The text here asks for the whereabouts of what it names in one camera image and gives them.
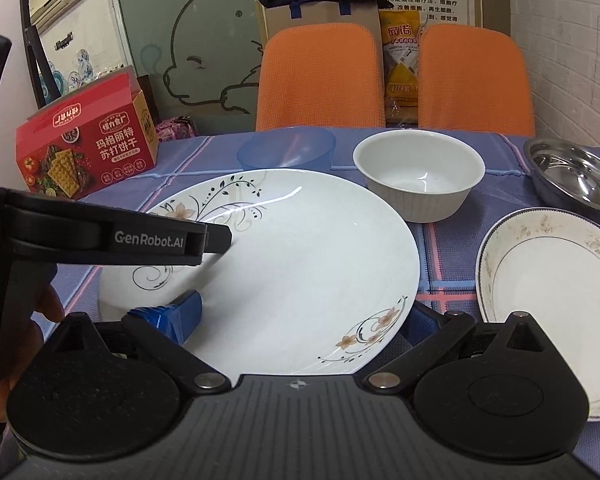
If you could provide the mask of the left hand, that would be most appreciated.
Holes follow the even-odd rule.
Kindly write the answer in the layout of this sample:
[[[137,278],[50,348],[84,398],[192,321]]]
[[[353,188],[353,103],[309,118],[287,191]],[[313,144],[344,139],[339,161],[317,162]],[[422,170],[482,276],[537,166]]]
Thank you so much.
[[[64,318],[64,307],[52,285],[39,289],[35,295],[35,312],[41,313],[47,321],[59,323]],[[9,369],[0,381],[0,422],[6,420],[6,404],[24,370],[32,362],[44,344],[41,327],[29,320],[26,328],[17,337],[12,356],[8,359]]]

